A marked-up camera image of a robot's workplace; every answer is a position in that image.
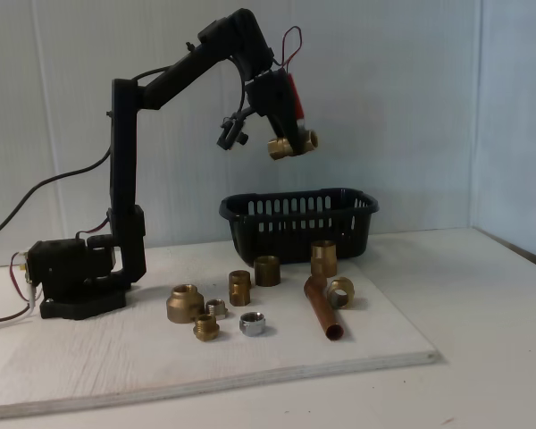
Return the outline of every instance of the metal fitting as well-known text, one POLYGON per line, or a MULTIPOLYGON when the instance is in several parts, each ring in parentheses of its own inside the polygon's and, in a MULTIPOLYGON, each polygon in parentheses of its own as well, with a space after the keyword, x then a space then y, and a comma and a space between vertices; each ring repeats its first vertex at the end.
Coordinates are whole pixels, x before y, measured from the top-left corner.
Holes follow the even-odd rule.
POLYGON ((348 308, 354 302, 354 283, 347 277, 339 277, 328 288, 328 302, 332 308, 348 308))
POLYGON ((276 286, 280 281, 280 260, 277 257, 257 257, 254 260, 256 286, 276 286))
POLYGON ((335 341, 343 336, 343 328, 336 321, 336 316, 328 300, 323 296, 323 290, 327 286, 327 282, 322 275, 312 275, 304 285, 304 293, 310 304, 312 304, 325 336, 329 340, 335 341))
POLYGON ((230 303, 234 307, 250 304, 250 273, 238 270, 229 274, 230 303))
POLYGON ((201 341, 210 341, 218 337, 220 326, 216 324, 216 317, 213 315, 200 315, 195 320, 193 333, 201 341))
POLYGON ((312 275, 330 278, 338 273, 336 243, 333 241, 315 241, 312 243, 312 275))
POLYGON ((279 137, 272 139, 268 142, 268 154, 274 161, 285 158, 286 156, 303 155, 307 152, 311 152, 318 147, 318 136, 314 130, 307 130, 305 134, 305 140, 302 145, 301 153, 295 154, 292 146, 289 144, 288 139, 285 137, 279 137))
POLYGON ((176 324, 189 324, 205 312, 205 299, 194 284, 172 288, 167 299, 167 317, 176 324))
POLYGON ((210 299, 206 301, 206 313, 216 317, 216 320, 220 320, 226 317, 228 310, 222 299, 210 299))
POLYGON ((240 330, 247 337, 255 337, 264 332, 266 319, 262 313, 245 313, 240 317, 240 330))

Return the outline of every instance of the white backdrop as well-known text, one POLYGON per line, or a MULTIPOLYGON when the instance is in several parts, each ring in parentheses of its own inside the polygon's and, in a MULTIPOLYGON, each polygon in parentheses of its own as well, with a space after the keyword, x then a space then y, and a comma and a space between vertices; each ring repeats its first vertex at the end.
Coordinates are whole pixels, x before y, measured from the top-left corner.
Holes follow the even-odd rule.
POLYGON ((475 224, 536 254, 536 0, 485 0, 475 224))
MULTIPOLYGON (((37 181, 106 151, 111 79, 174 63, 216 18, 251 9, 290 66, 321 147, 275 163, 261 118, 245 147, 215 145, 239 100, 220 64, 138 119, 148 246, 226 240, 220 201, 240 192, 347 186, 375 196, 373 232, 469 223, 480 0, 0 0, 0 222, 37 181)), ((40 190, 0 234, 0 265, 36 240, 100 223, 108 167, 40 190)))

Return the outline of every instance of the black robotic arm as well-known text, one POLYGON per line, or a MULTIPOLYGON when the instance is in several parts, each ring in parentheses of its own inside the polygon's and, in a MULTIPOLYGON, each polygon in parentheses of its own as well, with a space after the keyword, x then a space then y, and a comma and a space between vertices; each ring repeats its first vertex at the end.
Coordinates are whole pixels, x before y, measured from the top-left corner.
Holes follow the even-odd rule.
POLYGON ((27 256, 28 277, 42 284, 43 318, 84 319, 125 307, 125 292, 146 272, 143 210, 135 204, 137 170, 137 113, 158 110, 216 63, 231 58, 245 81, 250 107, 238 110, 222 125, 219 146, 230 149, 246 143, 241 130, 250 114, 267 116, 287 155, 313 147, 310 132, 297 125, 299 101, 283 68, 270 71, 273 52, 266 45, 255 16, 240 9, 215 21, 198 34, 199 46, 145 87, 136 80, 113 81, 111 143, 111 233, 85 240, 39 241, 27 256), (114 248, 121 250, 122 269, 113 271, 114 248))

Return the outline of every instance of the black plastic basket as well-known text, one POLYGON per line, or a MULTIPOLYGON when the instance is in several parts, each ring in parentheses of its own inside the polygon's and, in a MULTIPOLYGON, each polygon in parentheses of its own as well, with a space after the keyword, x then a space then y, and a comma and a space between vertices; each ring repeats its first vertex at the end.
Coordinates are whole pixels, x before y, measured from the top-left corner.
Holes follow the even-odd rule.
POLYGON ((333 240, 338 258, 365 252, 375 198, 360 190, 333 188, 225 198, 219 213, 230 223, 234 247, 249 265, 272 255, 281 263, 307 262, 310 245, 333 240))

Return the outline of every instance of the white table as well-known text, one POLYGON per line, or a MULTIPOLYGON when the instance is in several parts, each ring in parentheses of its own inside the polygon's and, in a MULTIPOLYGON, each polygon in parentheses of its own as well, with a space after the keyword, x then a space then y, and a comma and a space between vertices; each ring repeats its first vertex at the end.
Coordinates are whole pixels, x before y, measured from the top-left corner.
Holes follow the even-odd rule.
MULTIPOLYGON (((474 230, 372 236, 356 261, 443 362, 4 420, 0 428, 536 427, 535 265, 474 230)), ((0 268, 0 315, 20 306, 0 268)), ((0 330, 0 367, 31 320, 0 330)))

